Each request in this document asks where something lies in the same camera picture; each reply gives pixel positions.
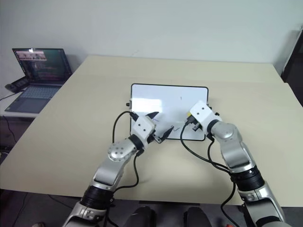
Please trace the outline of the black phone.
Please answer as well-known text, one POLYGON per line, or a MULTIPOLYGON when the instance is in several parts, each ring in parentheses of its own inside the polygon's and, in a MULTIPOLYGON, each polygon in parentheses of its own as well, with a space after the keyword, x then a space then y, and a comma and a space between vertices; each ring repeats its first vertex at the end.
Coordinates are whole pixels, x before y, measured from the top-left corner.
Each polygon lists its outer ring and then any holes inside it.
POLYGON ((10 84, 7 84, 5 88, 12 93, 18 93, 21 90, 25 89, 28 85, 29 80, 26 76, 24 76, 10 84))

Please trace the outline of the dark monitor panel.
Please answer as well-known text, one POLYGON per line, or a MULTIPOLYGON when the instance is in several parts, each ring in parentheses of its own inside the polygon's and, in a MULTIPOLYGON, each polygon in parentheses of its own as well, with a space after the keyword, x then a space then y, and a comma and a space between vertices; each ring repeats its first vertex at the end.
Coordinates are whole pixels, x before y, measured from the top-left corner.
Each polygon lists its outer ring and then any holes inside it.
POLYGON ((289 85, 296 99, 303 107, 303 26, 285 63, 281 78, 289 85))

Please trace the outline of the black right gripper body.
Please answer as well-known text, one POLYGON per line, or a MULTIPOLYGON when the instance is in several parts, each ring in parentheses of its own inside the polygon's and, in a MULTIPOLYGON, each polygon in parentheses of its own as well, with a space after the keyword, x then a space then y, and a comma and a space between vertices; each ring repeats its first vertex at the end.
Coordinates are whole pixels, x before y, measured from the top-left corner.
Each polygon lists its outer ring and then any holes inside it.
POLYGON ((193 131, 203 130, 202 125, 192 115, 190 115, 189 117, 187 117, 186 125, 189 125, 189 124, 193 125, 193 128, 192 128, 193 131))

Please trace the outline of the black-framed whiteboard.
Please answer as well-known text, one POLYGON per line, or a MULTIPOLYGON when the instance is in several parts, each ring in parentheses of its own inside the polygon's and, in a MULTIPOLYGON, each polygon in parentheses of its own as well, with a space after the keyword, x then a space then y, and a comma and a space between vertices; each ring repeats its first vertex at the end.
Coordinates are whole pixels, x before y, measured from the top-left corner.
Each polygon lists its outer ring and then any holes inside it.
POLYGON ((139 116, 158 112, 153 118, 156 134, 173 128, 169 140, 179 140, 189 110, 199 100, 207 103, 207 87, 139 84, 131 85, 130 110, 139 116))

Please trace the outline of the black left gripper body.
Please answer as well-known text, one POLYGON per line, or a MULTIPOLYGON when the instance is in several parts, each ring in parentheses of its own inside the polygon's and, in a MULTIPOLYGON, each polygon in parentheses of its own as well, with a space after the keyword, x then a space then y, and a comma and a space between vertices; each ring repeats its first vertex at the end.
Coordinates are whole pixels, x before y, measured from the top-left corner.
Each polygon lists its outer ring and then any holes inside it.
POLYGON ((148 137, 149 144, 153 141, 157 142, 158 144, 161 144, 163 142, 163 138, 156 135, 156 130, 154 130, 148 137))

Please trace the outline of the dark rounded shape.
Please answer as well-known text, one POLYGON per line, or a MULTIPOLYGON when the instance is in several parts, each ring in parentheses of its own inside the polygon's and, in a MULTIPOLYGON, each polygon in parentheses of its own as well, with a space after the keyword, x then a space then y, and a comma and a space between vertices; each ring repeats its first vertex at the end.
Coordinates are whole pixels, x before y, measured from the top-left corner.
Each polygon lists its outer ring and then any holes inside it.
POLYGON ((190 207, 184 212, 183 227, 212 227, 212 225, 201 208, 190 207))
POLYGON ((137 208, 126 220, 123 227, 156 227, 156 212, 149 206, 137 208))

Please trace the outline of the black table base bar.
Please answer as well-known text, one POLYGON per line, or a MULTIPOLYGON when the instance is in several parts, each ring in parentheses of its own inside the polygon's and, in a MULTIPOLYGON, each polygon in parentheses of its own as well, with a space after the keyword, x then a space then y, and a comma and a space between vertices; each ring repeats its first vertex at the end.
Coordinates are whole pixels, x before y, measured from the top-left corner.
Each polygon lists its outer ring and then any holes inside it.
POLYGON ((171 202, 171 201, 139 201, 140 204, 161 204, 161 205, 182 205, 182 206, 200 206, 200 203, 171 202))

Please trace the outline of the open grey laptop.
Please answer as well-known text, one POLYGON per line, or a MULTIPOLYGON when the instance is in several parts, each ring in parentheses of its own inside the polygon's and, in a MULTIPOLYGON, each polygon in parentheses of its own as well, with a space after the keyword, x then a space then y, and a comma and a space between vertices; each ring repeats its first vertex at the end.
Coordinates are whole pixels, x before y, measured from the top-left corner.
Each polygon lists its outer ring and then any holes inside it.
POLYGON ((72 75, 62 48, 12 49, 29 85, 6 108, 7 112, 38 114, 72 75))

